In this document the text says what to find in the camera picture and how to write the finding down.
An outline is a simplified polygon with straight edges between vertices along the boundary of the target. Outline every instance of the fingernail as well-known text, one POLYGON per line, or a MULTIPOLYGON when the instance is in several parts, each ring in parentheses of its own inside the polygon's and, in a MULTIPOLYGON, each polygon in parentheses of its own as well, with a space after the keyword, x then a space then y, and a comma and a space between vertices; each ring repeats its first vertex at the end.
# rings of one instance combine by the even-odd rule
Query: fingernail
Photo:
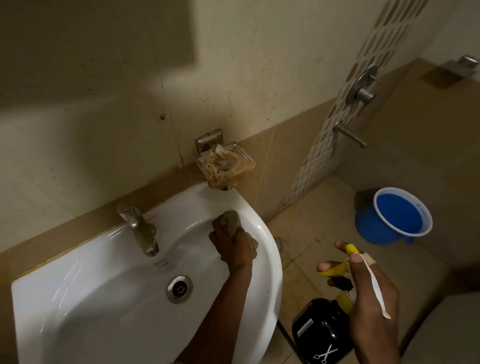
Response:
POLYGON ((358 253, 353 253, 351 256, 350 256, 350 261, 352 261, 353 263, 361 263, 363 262, 363 258, 360 254, 358 253))

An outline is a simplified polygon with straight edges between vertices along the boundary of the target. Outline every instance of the blue water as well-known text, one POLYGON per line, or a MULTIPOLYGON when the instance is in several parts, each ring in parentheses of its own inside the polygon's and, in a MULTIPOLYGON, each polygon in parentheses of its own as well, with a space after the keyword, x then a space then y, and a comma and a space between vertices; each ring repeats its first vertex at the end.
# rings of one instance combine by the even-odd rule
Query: blue water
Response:
POLYGON ((396 194, 381 194, 377 207, 383 217, 397 229, 415 234, 421 230, 420 212, 409 201, 396 194))

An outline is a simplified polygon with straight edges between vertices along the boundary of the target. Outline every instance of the blue bucket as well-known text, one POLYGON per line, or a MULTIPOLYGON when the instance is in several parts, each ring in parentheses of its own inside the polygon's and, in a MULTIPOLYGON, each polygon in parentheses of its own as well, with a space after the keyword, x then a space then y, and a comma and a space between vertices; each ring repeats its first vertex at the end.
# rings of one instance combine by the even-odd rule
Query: blue bucket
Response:
POLYGON ((400 238, 413 243, 415 236, 432 230, 433 221, 427 207, 414 195, 385 187, 377 191, 373 204, 357 214, 355 225, 365 240, 384 245, 400 238))

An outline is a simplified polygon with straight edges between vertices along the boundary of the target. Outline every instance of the mosaic tile strip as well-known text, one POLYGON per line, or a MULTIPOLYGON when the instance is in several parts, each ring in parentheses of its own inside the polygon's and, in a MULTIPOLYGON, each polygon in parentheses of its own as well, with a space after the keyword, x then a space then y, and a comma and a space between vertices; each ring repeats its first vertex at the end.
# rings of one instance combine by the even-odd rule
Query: mosaic tile strip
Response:
POLYGON ((363 104, 359 102, 349 106, 345 105, 345 97, 355 80, 372 63, 379 66, 378 75, 383 74, 386 65, 400 44, 407 38, 412 25, 428 1, 388 0, 385 3, 328 113, 323 129, 317 135, 295 178, 292 192, 286 198, 282 209, 302 197, 317 182, 316 177, 319 176, 324 163, 331 158, 334 152, 333 125, 339 120, 343 120, 345 125, 351 124, 363 108, 363 104))

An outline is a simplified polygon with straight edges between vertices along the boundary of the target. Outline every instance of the yellow spray nozzle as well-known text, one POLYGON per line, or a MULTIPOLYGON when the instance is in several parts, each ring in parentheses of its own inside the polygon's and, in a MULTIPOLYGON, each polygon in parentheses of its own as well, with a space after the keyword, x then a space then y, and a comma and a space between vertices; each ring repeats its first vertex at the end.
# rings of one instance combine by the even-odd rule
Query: yellow spray nozzle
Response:
MULTIPOLYGON (((347 244, 345 246, 345 251, 347 252, 348 256, 352 255, 353 253, 360 253, 360 251, 353 244, 347 244)), ((323 272, 318 272, 318 274, 327 277, 342 277, 348 272, 347 260, 348 258, 345 258, 338 266, 323 272)))

